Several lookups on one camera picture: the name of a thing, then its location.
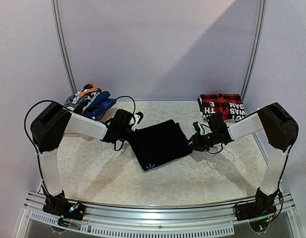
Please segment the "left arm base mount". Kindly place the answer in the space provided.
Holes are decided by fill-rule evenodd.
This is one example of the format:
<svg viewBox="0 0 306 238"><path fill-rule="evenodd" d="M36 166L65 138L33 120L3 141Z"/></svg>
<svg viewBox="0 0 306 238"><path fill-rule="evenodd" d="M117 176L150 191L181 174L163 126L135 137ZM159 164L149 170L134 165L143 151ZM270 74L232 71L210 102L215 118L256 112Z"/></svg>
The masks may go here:
<svg viewBox="0 0 306 238"><path fill-rule="evenodd" d="M64 219L82 221L86 212L86 206L80 202L72 203L66 198L46 199L43 211Z"/></svg>

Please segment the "black t-shirt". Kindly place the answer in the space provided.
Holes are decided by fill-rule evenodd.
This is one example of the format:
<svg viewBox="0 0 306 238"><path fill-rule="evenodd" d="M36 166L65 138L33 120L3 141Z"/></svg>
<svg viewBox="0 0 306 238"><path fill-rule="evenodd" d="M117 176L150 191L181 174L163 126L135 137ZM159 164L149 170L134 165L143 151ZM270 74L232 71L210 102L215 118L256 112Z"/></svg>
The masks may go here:
<svg viewBox="0 0 306 238"><path fill-rule="evenodd" d="M144 172L193 152L180 124L172 119L135 130L129 144Z"/></svg>

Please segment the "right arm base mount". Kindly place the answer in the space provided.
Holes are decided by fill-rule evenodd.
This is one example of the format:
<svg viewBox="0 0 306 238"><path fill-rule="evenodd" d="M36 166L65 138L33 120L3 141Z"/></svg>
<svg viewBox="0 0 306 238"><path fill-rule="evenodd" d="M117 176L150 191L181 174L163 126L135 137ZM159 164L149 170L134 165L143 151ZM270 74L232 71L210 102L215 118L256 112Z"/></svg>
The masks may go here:
<svg viewBox="0 0 306 238"><path fill-rule="evenodd" d="M259 212L256 202L239 201L233 206L233 213L237 221L261 218L264 223L271 223L280 215L282 209L283 203L281 203L279 210L277 210L275 203L272 202L262 212Z"/></svg>

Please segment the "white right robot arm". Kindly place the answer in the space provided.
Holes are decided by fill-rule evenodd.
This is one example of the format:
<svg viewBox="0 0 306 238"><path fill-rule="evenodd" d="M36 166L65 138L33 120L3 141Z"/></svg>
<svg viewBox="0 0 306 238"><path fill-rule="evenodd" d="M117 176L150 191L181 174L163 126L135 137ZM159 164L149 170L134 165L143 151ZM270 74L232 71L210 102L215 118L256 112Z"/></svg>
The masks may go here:
<svg viewBox="0 0 306 238"><path fill-rule="evenodd" d="M222 116L214 114L207 118L210 132L195 122L195 134L188 141L188 146L196 151L209 151L211 147L227 145L258 131L263 131L269 144L269 157L263 180L256 191L255 202L251 204L254 216L266 212L270 203L280 191L280 183L295 144L299 126L294 118L277 102L267 105L236 123L228 126Z"/></svg>

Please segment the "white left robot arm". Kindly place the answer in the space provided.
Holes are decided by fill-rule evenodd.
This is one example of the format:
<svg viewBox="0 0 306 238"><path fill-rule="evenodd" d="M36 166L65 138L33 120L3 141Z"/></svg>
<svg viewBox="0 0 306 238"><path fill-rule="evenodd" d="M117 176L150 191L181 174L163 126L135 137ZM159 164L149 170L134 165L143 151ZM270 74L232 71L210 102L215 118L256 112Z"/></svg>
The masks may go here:
<svg viewBox="0 0 306 238"><path fill-rule="evenodd" d="M63 190L57 166L57 150L64 134L73 132L112 144L128 141L143 113L118 109L112 118L102 122L76 113L56 101L46 100L46 103L48 106L25 133L36 151L44 195L52 197L48 205L57 215L64 215L68 204L58 197Z"/></svg>

